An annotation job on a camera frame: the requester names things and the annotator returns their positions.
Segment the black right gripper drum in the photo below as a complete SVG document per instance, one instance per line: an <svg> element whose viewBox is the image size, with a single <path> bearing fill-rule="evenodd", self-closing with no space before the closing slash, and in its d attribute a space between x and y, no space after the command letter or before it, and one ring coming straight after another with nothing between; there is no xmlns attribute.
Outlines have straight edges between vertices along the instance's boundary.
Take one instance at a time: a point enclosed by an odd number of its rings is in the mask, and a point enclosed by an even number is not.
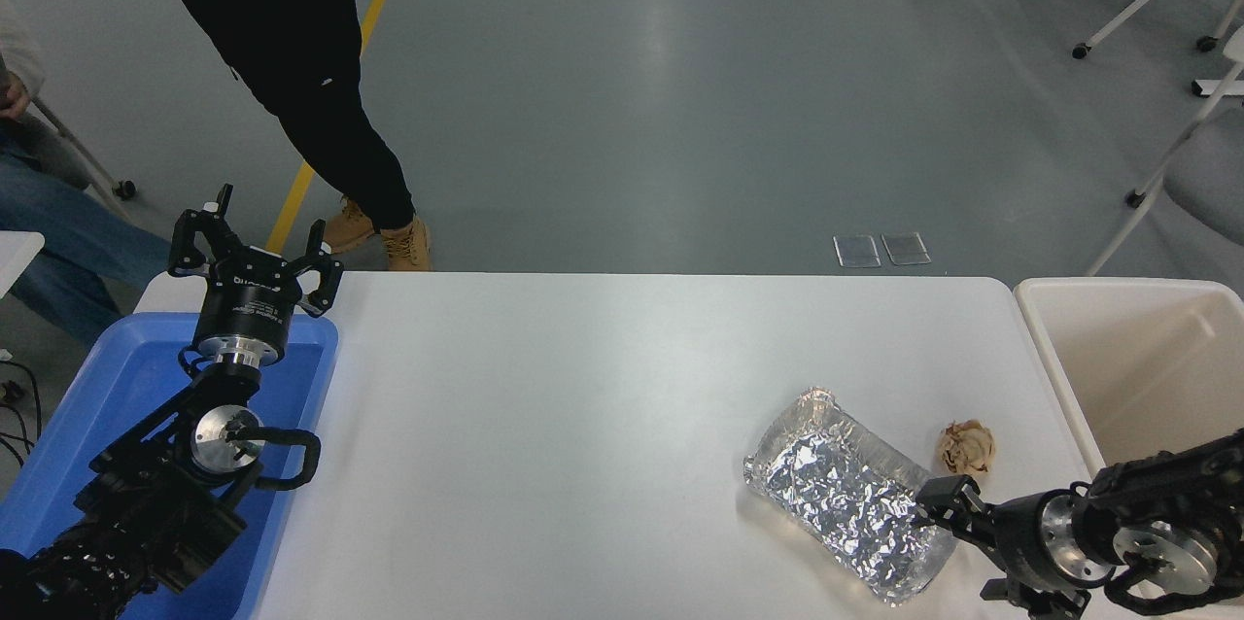
<svg viewBox="0 0 1244 620"><path fill-rule="evenodd" d="M1028 496L991 505L991 548L1005 576L986 581L990 601L1049 603L1060 590L1042 539L1042 514L1056 496Z"/></svg>

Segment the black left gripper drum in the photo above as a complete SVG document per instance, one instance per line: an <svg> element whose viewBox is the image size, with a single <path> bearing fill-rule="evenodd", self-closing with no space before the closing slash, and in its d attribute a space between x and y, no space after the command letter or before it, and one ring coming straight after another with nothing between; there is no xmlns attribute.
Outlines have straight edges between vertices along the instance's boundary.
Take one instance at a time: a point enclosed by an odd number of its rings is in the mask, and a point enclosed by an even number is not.
<svg viewBox="0 0 1244 620"><path fill-rule="evenodd" d="M231 251L210 266L194 346L215 351L228 337L249 337L284 351L301 298L289 261L255 247Z"/></svg>

